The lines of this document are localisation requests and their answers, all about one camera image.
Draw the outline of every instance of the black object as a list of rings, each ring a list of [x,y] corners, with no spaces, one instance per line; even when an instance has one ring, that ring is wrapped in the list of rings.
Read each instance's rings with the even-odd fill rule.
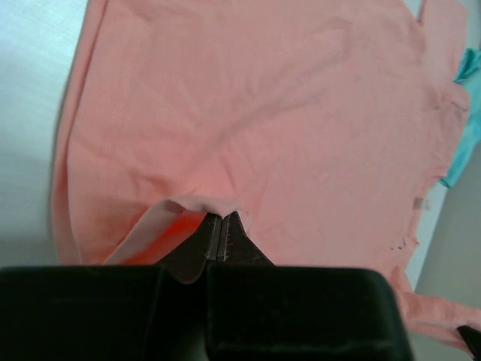
[[[273,267],[238,214],[208,214],[157,265],[8,268],[0,285],[5,360],[413,359],[382,276]]]
[[[481,361],[481,332],[469,326],[458,327],[458,332],[473,354],[473,360]]]

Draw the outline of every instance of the table surface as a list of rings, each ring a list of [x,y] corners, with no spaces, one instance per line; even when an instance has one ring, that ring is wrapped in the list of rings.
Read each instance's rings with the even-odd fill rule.
[[[421,0],[405,0],[417,13]],[[56,264],[49,196],[62,98],[87,0],[3,0],[0,8],[0,265]],[[407,270],[416,285],[446,189],[429,195]]]

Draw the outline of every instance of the pink cloth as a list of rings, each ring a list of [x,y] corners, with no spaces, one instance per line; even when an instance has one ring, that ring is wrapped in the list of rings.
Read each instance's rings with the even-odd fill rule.
[[[419,211],[468,97],[466,14],[428,0],[91,0],[60,123],[65,264],[151,263],[239,210],[278,265],[374,268],[456,347],[481,312],[412,293]]]

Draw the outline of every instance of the white surface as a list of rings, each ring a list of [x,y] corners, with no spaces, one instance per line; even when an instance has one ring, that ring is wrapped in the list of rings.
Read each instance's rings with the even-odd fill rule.
[[[417,14],[420,0],[406,0]],[[56,121],[86,0],[3,0],[0,8],[0,265],[56,261],[48,200]],[[419,225],[421,243],[407,270],[413,286],[443,203]]]

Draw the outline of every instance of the teal object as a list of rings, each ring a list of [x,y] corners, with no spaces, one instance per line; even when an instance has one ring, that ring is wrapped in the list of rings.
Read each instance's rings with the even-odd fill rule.
[[[448,170],[448,175],[440,182],[453,187],[471,158],[477,143],[481,140],[481,50],[466,49],[459,64],[455,82],[461,84],[470,94],[470,116],[466,128]]]

